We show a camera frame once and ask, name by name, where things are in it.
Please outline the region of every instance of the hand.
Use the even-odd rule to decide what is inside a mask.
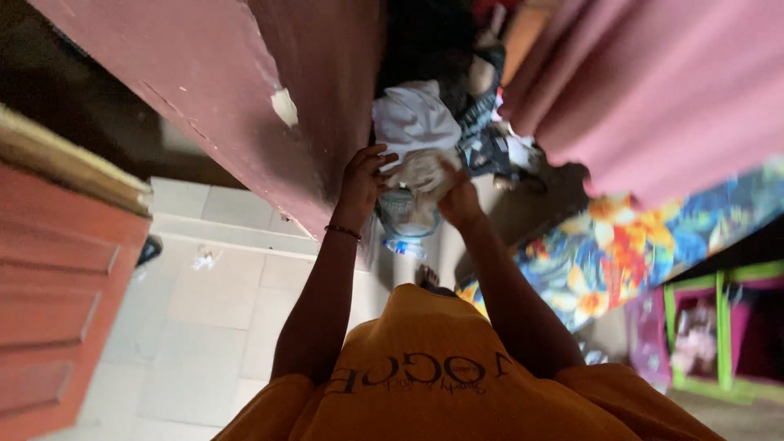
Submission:
[[[331,224],[359,232],[376,206],[376,199],[387,190],[386,174],[379,168],[397,161],[397,154],[379,156],[387,150],[384,144],[363,148],[346,165],[338,205]]]
[[[452,181],[452,189],[438,203],[438,210],[450,224],[461,233],[485,218],[479,206],[477,189],[464,169],[455,169],[452,164],[441,160],[441,167]]]

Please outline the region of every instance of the person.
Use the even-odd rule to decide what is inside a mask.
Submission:
[[[384,190],[379,167],[397,159],[385,150],[364,148],[346,167],[270,383],[215,441],[721,439],[627,366],[585,365],[462,171],[448,170],[438,209],[466,243],[490,321],[449,290],[406,284],[346,335],[358,232]]]

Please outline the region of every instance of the pink curtain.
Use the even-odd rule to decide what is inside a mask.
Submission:
[[[784,152],[784,0],[564,0],[500,113],[654,206]]]

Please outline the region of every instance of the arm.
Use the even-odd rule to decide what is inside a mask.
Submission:
[[[363,148],[351,159],[331,225],[360,231],[384,190],[386,177],[378,174],[379,167],[397,160],[395,154],[379,156],[386,149],[385,145]],[[327,231],[310,277],[278,338],[271,380],[302,374],[319,385],[329,379],[348,327],[357,244],[352,235]]]
[[[454,187],[438,208],[466,243],[490,322],[506,351],[538,378],[554,378],[565,368],[584,366],[577,342],[492,232],[468,175],[453,170],[452,179]]]

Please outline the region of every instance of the yellow t-shirt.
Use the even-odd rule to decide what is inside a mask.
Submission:
[[[285,375],[216,441],[285,439],[721,439],[626,366],[516,363],[471,304],[399,286],[354,328],[331,380]]]

